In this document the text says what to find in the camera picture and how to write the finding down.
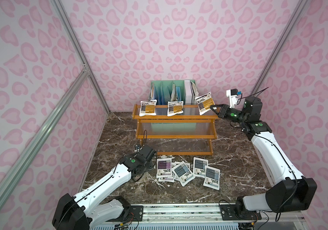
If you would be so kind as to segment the yellow coffee bag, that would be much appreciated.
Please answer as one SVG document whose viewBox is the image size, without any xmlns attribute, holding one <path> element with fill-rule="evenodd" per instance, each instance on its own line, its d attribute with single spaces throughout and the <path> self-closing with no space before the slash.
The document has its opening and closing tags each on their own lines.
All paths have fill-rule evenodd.
<svg viewBox="0 0 328 230">
<path fill-rule="evenodd" d="M 157 100 L 141 101 L 139 116 L 155 116 Z"/>
<path fill-rule="evenodd" d="M 210 107 L 212 105 L 215 105 L 211 92 L 209 92 L 205 95 L 196 97 L 195 101 L 197 103 L 200 115 L 204 115 L 207 111 L 210 110 Z"/>
<path fill-rule="evenodd" d="M 171 117 L 174 115 L 182 114 L 183 111 L 183 101 L 168 102 L 167 116 Z"/>
</svg>

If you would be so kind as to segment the purple coffee bag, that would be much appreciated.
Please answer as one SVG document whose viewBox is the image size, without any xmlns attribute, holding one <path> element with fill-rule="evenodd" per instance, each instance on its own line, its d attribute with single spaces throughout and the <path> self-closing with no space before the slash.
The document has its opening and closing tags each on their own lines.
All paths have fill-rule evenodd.
<svg viewBox="0 0 328 230">
<path fill-rule="evenodd" d="M 157 159 L 156 169 L 157 178 L 172 177 L 172 158 Z"/>
<path fill-rule="evenodd" d="M 173 176 L 159 178 L 159 182 L 170 182 L 174 183 L 175 179 Z"/>
</svg>

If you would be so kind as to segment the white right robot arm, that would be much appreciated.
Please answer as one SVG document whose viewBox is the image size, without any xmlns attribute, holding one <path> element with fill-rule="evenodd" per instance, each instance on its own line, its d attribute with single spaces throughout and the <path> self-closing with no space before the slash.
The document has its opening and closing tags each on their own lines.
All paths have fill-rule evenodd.
<svg viewBox="0 0 328 230">
<path fill-rule="evenodd" d="M 242 132 L 259 152 L 273 186 L 265 193 L 240 196 L 235 210 L 239 217 L 252 211 L 283 212 L 307 210 L 317 190 L 313 178 L 305 177 L 288 159 L 278 144 L 270 126 L 261 120 L 260 98 L 245 98 L 242 110 L 227 104 L 211 105 L 219 117 L 238 123 Z"/>
</svg>

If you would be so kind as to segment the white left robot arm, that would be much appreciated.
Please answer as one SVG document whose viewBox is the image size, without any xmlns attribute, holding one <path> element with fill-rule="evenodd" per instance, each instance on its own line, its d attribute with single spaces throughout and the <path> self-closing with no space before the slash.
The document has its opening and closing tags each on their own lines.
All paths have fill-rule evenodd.
<svg viewBox="0 0 328 230">
<path fill-rule="evenodd" d="M 92 230 L 105 223 L 120 221 L 124 226 L 142 221 L 143 207 L 132 206 L 126 199 L 116 196 L 108 203 L 101 202 L 132 178 L 153 169 L 156 151 L 147 146 L 135 146 L 133 154 L 123 156 L 119 162 L 87 189 L 62 196 L 54 213 L 52 225 L 57 230 Z"/>
</svg>

